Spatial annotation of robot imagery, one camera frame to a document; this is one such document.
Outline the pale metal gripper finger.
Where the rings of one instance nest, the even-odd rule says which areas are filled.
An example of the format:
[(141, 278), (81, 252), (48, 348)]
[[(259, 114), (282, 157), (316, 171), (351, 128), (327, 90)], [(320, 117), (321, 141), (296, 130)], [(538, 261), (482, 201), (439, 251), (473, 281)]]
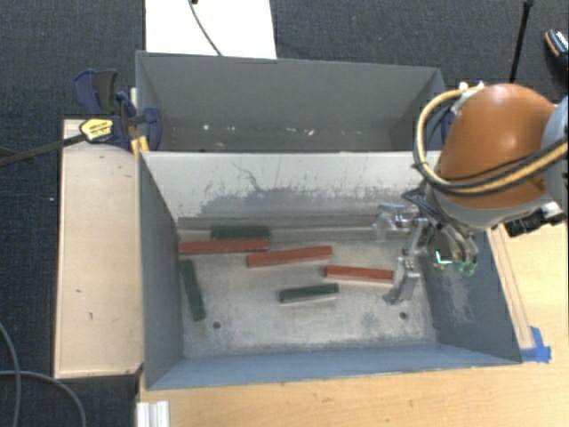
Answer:
[(393, 286), (383, 295), (388, 305), (411, 301), (413, 292), (421, 279), (421, 267), (416, 257), (399, 257), (392, 278)]
[(378, 239), (410, 233), (419, 223), (418, 211), (409, 205), (381, 203), (373, 224)]

